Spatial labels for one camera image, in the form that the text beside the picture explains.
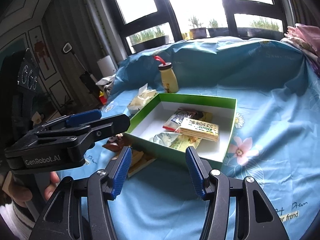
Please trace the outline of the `person left hand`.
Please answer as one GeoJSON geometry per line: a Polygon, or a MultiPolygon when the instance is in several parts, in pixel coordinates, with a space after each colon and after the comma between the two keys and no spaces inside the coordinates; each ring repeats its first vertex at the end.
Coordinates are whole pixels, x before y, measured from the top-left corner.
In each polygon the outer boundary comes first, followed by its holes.
{"type": "MultiPolygon", "coordinates": [[[[44,198],[49,200],[55,189],[57,188],[57,184],[60,182],[60,178],[56,172],[50,173],[50,184],[44,190],[44,198]]],[[[4,180],[2,190],[12,199],[16,204],[21,207],[27,207],[26,202],[32,200],[32,193],[29,189],[18,185],[14,182],[12,177],[12,173],[9,172],[4,180]]]]}

